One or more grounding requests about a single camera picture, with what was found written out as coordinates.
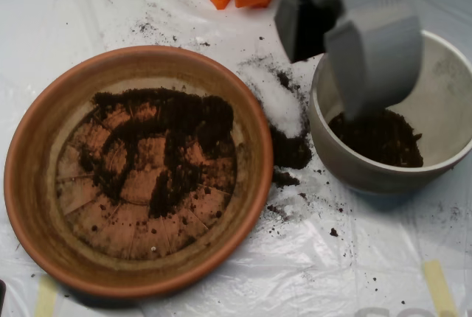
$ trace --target table surface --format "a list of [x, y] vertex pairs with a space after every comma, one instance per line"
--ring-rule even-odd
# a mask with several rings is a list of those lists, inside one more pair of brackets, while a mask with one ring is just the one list
[[[470, 0], [409, 1], [425, 29], [472, 58]], [[217, 11], [208, 0], [0, 0], [1, 160], [24, 112], [57, 76], [108, 50], [143, 44], [180, 46], [215, 59], [263, 101], [271, 122], [297, 135], [319, 58], [287, 61], [272, 21], [274, 5], [248, 10], [230, 3]], [[283, 88], [274, 70], [287, 72], [299, 93]], [[346, 189], [313, 149], [305, 169], [288, 169], [299, 186], [271, 188], [268, 205], [288, 220], [265, 209], [241, 247], [208, 277], [128, 309], [87, 306], [48, 279], [19, 245], [2, 201], [2, 317], [404, 316], [411, 309], [435, 316], [422, 271], [435, 259], [464, 316], [472, 310], [471, 170], [468, 156], [419, 192], [376, 198]], [[332, 228], [338, 237], [330, 236]]]

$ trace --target soil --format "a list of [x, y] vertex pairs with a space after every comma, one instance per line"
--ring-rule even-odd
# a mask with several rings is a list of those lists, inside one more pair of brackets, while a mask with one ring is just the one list
[[313, 154], [307, 140], [308, 125], [295, 138], [287, 136], [273, 125], [270, 126], [272, 146], [274, 147], [274, 165], [290, 167], [296, 170], [305, 168]]
[[[156, 136], [165, 136], [164, 165], [166, 170], [156, 178], [150, 198], [149, 217], [165, 217], [175, 213], [176, 207], [186, 194], [201, 183], [202, 166], [185, 159], [187, 144], [196, 139], [204, 155], [216, 159], [221, 155], [235, 156], [231, 137], [233, 110], [220, 97], [199, 97], [184, 92], [159, 89], [134, 89], [121, 94], [97, 93], [93, 98], [96, 114], [101, 121], [117, 106], [125, 107], [131, 118], [111, 130], [102, 147], [105, 155], [112, 145], [119, 143], [126, 149], [126, 161], [120, 173], [105, 167], [105, 156], [99, 160], [83, 148], [80, 151], [80, 166], [94, 173], [94, 185], [110, 198], [113, 205], [122, 202], [121, 191], [131, 170], [135, 168], [138, 141]], [[159, 109], [155, 116], [146, 120], [132, 117], [136, 109], [149, 103]]]
[[362, 156], [396, 167], [422, 167], [413, 128], [405, 118], [383, 110], [354, 122], [346, 122], [343, 113], [329, 124], [331, 130], [348, 147]]
[[292, 177], [288, 172], [274, 170], [272, 174], [272, 183], [275, 183], [277, 188], [283, 188], [286, 186], [297, 186], [300, 184], [300, 181], [297, 178]]
[[287, 213], [283, 209], [279, 209], [275, 205], [267, 206], [267, 210], [269, 210], [270, 212], [274, 212], [275, 214], [280, 215], [284, 221], [288, 221], [288, 219], [289, 219]]

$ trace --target soil crumb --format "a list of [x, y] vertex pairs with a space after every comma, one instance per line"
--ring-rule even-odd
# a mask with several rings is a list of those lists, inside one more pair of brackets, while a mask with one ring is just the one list
[[422, 167], [423, 157], [413, 128], [405, 118], [383, 110], [354, 122], [346, 122], [343, 113], [329, 124], [335, 135], [353, 149], [376, 162], [396, 167]]
[[274, 170], [272, 174], [272, 183], [275, 183], [277, 188], [283, 188], [286, 186], [297, 186], [300, 184], [300, 181], [297, 178], [292, 177], [288, 172]]
[[284, 221], [288, 221], [288, 219], [289, 219], [287, 213], [283, 209], [277, 208], [275, 205], [267, 206], [267, 210], [270, 211], [270, 212], [273, 212], [275, 214], [280, 215]]
[[[112, 205], [124, 201], [122, 189], [125, 182], [132, 170], [139, 170], [135, 162], [141, 161], [138, 143], [143, 139], [165, 138], [164, 170], [157, 176], [150, 195], [149, 217], [174, 214], [186, 195], [203, 183], [204, 165], [190, 163], [186, 156], [192, 143], [200, 145], [207, 159], [235, 159], [235, 145], [231, 137], [233, 110], [220, 97], [199, 97], [166, 88], [148, 88], [127, 90], [121, 94], [97, 93], [92, 102], [97, 106], [94, 116], [101, 122], [118, 108], [125, 109], [130, 115], [129, 120], [111, 130], [102, 146], [100, 158], [93, 157], [93, 153], [85, 147], [80, 151], [80, 166], [87, 172], [93, 172], [94, 185], [110, 198]], [[133, 116], [144, 105], [147, 109], [159, 111], [146, 117]], [[123, 146], [126, 153], [119, 173], [105, 164], [107, 154], [116, 144]], [[154, 158], [143, 161], [145, 163], [139, 163], [139, 166], [152, 166]], [[228, 169], [234, 174], [236, 170]], [[210, 189], [206, 188], [205, 192], [210, 193]]]

